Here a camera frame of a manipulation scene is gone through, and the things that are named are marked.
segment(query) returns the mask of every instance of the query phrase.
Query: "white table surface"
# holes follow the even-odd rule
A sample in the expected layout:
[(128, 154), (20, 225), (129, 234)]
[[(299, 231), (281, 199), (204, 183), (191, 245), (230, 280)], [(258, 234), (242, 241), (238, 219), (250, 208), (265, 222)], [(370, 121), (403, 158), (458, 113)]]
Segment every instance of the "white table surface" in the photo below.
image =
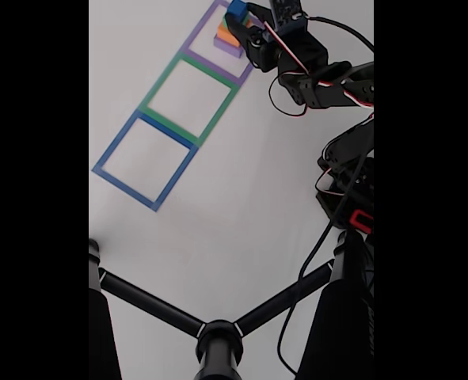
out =
[[(322, 172), (316, 161), (330, 139), (369, 111), (281, 115), (267, 96), (274, 72), (254, 70), (158, 212), (92, 173), (210, 4), (89, 0), (89, 237), (101, 245), (103, 268), (204, 321), (234, 321), (296, 280), (328, 222), (315, 199)], [(372, 0), (302, 0), (302, 6), (374, 43)], [(309, 30), (328, 48), (330, 62), (373, 59), (338, 28), (310, 22)], [(298, 110), (279, 86), (274, 98)], [(338, 232), (331, 231), (308, 271), (333, 257)], [(295, 369), (319, 295), (299, 303), (283, 342)], [(195, 376), (195, 339), (107, 298), (124, 380)], [(293, 378), (276, 355), (285, 314), (244, 339), (243, 380)]]

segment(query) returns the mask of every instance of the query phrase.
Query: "tripod leg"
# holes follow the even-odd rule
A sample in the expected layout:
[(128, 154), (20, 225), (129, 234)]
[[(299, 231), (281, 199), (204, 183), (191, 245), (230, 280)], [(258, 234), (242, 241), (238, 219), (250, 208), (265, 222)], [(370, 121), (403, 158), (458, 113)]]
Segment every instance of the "tripod leg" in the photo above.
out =
[(98, 244), (89, 240), (89, 380), (120, 380), (107, 299), (100, 292)]
[(375, 307), (360, 269), (362, 236), (342, 233), (334, 256), (295, 380), (374, 378)]

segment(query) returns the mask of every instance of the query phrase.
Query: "black cable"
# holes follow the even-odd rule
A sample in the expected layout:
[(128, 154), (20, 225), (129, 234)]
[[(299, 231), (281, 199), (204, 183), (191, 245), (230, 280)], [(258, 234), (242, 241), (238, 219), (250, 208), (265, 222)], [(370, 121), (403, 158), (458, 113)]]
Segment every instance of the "black cable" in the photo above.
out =
[(273, 80), (272, 80), (272, 83), (271, 85), (268, 87), (268, 98), (270, 99), (271, 103), (272, 103), (272, 106), (277, 109), (278, 111), (280, 111), (281, 113), (283, 113), (284, 115), (287, 115), (287, 116), (293, 116), (293, 117), (300, 117), (300, 116), (304, 116), (306, 114), (306, 111), (307, 111), (307, 104), (305, 105), (304, 107), (304, 111), (302, 111), (302, 113), (299, 113), (299, 114), (292, 114), (292, 113), (288, 113), (288, 112), (285, 112), (283, 111), (282, 109), (278, 108), (276, 106), (276, 104), (274, 104), (274, 100), (272, 99), (272, 95), (271, 95), (271, 89), (272, 89), (272, 86), (274, 85), (274, 83), (282, 76), (282, 75), (285, 75), (285, 74), (288, 74), (288, 73), (293, 73), (294, 71), (284, 71), (283, 73), (279, 74), (278, 76), (276, 76)]
[(337, 26), (338, 28), (341, 28), (345, 30), (346, 32), (351, 33), (353, 36), (357, 37), (359, 40), (363, 42), (364, 45), (366, 45), (369, 48), (369, 50), (371, 50), (373, 53), (375, 52), (375, 46), (371, 42), (369, 42), (369, 40), (366, 37), (362, 36), (359, 32), (357, 32), (354, 28), (350, 28), (349, 26), (345, 24), (341, 24), (340, 22), (330, 20), (324, 17), (309, 17), (306, 15), (306, 18), (311, 21), (320, 21), (320, 22), (325, 22), (326, 24)]
[(297, 372), (288, 365), (288, 363), (284, 360), (283, 356), (281, 355), (281, 344), (283, 343), (283, 336), (288, 327), (288, 322), (290, 321), (291, 315), (293, 314), (295, 307), (297, 306), (299, 297), (300, 297), (301, 281), (302, 281), (302, 278), (304, 277), (304, 273), (306, 272), (307, 267), (309, 266), (310, 262), (313, 260), (314, 256), (316, 255), (316, 252), (322, 246), (323, 242), (325, 241), (325, 238), (327, 237), (330, 230), (332, 229), (333, 224), (336, 222), (337, 217), (343, 210), (343, 207), (346, 204), (346, 200), (348, 199), (348, 194), (351, 188), (353, 187), (353, 184), (355, 183), (356, 178), (359, 176), (363, 163), (364, 161), (366, 161), (366, 157), (369, 154), (373, 138), (374, 138), (374, 129), (371, 131), (371, 135), (369, 136), (369, 139), (368, 139), (368, 142), (364, 149), (363, 154), (360, 156), (359, 162), (357, 163), (357, 167), (355, 168), (355, 172), (353, 172), (352, 178), (350, 179), (348, 186), (346, 187), (346, 190), (344, 191), (344, 196), (341, 197), (341, 201), (337, 205), (337, 208), (334, 211), (334, 214), (332, 215), (332, 218), (330, 219), (329, 224), (327, 224), (327, 227), (324, 229), (321, 237), (318, 239), (316, 245), (313, 247), (309, 256), (306, 258), (306, 261), (304, 261), (304, 264), (300, 268), (299, 277), (297, 278), (297, 287), (295, 289), (295, 299), (293, 303), (291, 304), (290, 309), (288, 310), (287, 317), (284, 320), (283, 328), (281, 329), (280, 338), (278, 339), (278, 346), (277, 346), (278, 357), (280, 358), (281, 363), (283, 363), (283, 365), (295, 376), (297, 375)]

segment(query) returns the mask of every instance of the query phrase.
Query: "green tape square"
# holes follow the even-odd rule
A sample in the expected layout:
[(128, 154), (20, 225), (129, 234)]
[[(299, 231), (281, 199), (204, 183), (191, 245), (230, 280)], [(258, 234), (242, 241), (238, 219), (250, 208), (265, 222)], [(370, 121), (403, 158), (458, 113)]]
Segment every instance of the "green tape square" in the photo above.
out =
[[(154, 111), (151, 107), (148, 106), (149, 102), (153, 99), (153, 97), (156, 95), (156, 93), (160, 90), (162, 87), (163, 83), (165, 80), (170, 76), (172, 73), (173, 69), (176, 67), (176, 65), (179, 63), (179, 61), (185, 61), (186, 63), (189, 63), (196, 69), (204, 72), (205, 74), (209, 75), (210, 77), (213, 77), (216, 79), (218, 82), (221, 82), (225, 86), (230, 88), (230, 92), (226, 96), (225, 100), (222, 102), (222, 104), (219, 106), (218, 110), (215, 112), (207, 126), (204, 128), (202, 131), (202, 134), (200, 136), (195, 136), (186, 129), (184, 129), (182, 126), (177, 125), (176, 123), (170, 121), (163, 115), (160, 115), (158, 112)], [(212, 130), (214, 129), (215, 125), (218, 123), (219, 119), (225, 112), (226, 108), (229, 106), (231, 101), (234, 99), (235, 95), (239, 91), (239, 86), (236, 85), (235, 83), (229, 81), (228, 79), (224, 78), (222, 75), (216, 73), (215, 71), (211, 70), (209, 67), (203, 65), (200, 62), (197, 62), (195, 59), (187, 56), (186, 54), (182, 52), (178, 52), (170, 61), (169, 65), (163, 70), (162, 75), (158, 78), (156, 83), (154, 83), (153, 87), (147, 93), (147, 95), (144, 97), (142, 102), (140, 103), (138, 110), (140, 112), (145, 113), (149, 117), (152, 117), (153, 119), (157, 120), (159, 123), (163, 124), (170, 130), (176, 132), (178, 135), (183, 137), (184, 139), (187, 139), (189, 142), (196, 146), (202, 146), (206, 138), (211, 134)]]

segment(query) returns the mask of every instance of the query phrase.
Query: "blue tape square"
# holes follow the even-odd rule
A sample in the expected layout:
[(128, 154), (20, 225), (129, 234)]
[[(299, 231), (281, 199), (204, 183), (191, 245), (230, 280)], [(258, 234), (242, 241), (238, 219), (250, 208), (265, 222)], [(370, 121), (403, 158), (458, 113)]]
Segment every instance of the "blue tape square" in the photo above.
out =
[[(163, 134), (169, 136), (171, 139), (174, 141), (180, 143), (182, 146), (186, 147), (189, 149), (188, 154), (186, 155), (185, 159), (183, 162), (179, 165), (177, 168), (176, 172), (171, 176), (169, 182), (167, 185), (163, 188), (162, 192), (158, 196), (156, 200), (151, 200), (143, 196), (141, 193), (137, 192), (124, 182), (118, 180), (115, 178), (113, 175), (105, 172), (102, 168), (107, 162), (107, 160), (110, 158), (114, 150), (119, 146), (121, 143), (121, 140), (123, 140), (124, 136), (130, 131), (131, 126), (133, 123), (137, 120), (141, 119), (145, 121), (146, 123), (149, 124), (149, 126), (152, 126), (156, 129), (158, 129), (160, 132)], [(110, 143), (108, 146), (107, 150), (101, 155), (100, 160), (98, 160), (97, 164), (93, 167), (92, 171), (93, 173), (96, 173), (98, 176), (102, 177), (104, 180), (107, 182), (113, 184), (116, 186), (119, 190), (125, 192), (135, 200), (138, 200), (140, 203), (144, 204), (145, 206), (149, 207), (153, 211), (157, 211), (160, 206), (162, 205), (163, 201), (166, 199), (166, 197), (169, 195), (170, 191), (172, 188), (175, 186), (179, 178), (181, 177), (182, 173), (185, 171), (185, 169), (188, 167), (189, 163), (192, 161), (193, 157), (195, 157), (196, 152), (198, 151), (198, 147), (193, 145), (191, 142), (189, 142), (187, 139), (183, 138), (182, 136), (178, 135), (176, 132), (170, 130), (163, 124), (159, 123), (158, 121), (152, 119), (148, 115), (140, 112), (140, 111), (135, 111), (133, 114), (130, 116), (130, 118), (127, 120), (123, 128), (121, 128), (121, 131), (117, 134), (117, 136), (114, 138), (114, 140)]]

